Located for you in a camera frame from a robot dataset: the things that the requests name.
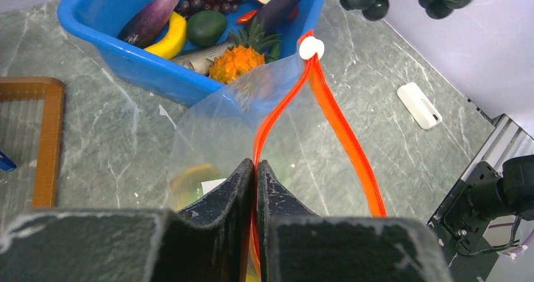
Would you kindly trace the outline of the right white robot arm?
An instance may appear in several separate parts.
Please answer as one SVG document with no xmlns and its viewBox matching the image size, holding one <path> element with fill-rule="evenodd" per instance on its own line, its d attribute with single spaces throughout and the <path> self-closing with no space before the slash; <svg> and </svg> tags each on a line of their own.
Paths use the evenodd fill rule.
<svg viewBox="0 0 534 282">
<path fill-rule="evenodd" d="M 490 222 L 512 215 L 504 244 L 484 238 Z M 488 162 L 474 166 L 459 179 L 428 220 L 438 237 L 447 268 L 454 281 L 484 281 L 500 254 L 517 251 L 515 239 L 521 221 L 533 220 L 533 156 L 504 162 L 499 174 Z"/>
</svg>

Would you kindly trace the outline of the clear zip bag red zipper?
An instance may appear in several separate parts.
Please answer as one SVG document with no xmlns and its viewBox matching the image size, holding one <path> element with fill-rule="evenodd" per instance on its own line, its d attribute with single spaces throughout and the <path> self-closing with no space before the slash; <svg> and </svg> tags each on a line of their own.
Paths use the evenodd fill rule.
<svg viewBox="0 0 534 282">
<path fill-rule="evenodd" d="M 222 174 L 220 179 L 201 183 L 202 197 L 244 159 L 253 163 L 246 279 L 247 266 L 252 264 L 263 281 L 257 232 L 261 161 L 270 164 L 284 187 L 289 179 L 311 189 L 320 177 L 328 183 L 358 181 L 371 215 L 387 214 L 372 166 L 329 87 L 321 60 L 317 56 L 303 60 L 298 55 L 300 42 L 309 36 L 314 36 L 312 31 L 299 38 L 295 54 L 256 67 L 194 104 L 176 125 L 169 180 L 202 164 L 213 164 Z"/>
</svg>

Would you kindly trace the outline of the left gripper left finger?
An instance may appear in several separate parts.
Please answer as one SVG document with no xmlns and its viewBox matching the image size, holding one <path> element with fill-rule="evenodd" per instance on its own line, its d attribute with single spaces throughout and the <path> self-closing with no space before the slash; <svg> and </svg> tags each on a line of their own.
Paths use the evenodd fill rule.
<svg viewBox="0 0 534 282">
<path fill-rule="evenodd" d="M 1 236 L 2 281 L 244 281 L 254 166 L 186 208 L 49 208 Z"/>
</svg>

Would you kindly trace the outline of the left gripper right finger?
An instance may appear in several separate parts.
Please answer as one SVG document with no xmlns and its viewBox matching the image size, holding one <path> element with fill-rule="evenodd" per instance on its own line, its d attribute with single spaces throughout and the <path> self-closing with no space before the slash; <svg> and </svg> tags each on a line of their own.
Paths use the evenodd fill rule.
<svg viewBox="0 0 534 282">
<path fill-rule="evenodd" d="M 257 166 L 263 281 L 451 281 L 437 236 L 397 217 L 322 217 Z"/>
</svg>

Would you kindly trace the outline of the yellow banana bunch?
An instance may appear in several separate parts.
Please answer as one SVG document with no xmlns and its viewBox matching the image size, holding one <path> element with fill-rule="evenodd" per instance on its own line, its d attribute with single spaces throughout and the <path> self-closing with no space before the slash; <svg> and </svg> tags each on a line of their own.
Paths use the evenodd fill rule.
<svg viewBox="0 0 534 282">
<path fill-rule="evenodd" d="M 194 203 L 203 196 L 202 182 L 220 179 L 221 172 L 213 164 L 193 166 L 170 179 L 171 206 L 174 211 Z"/>
</svg>

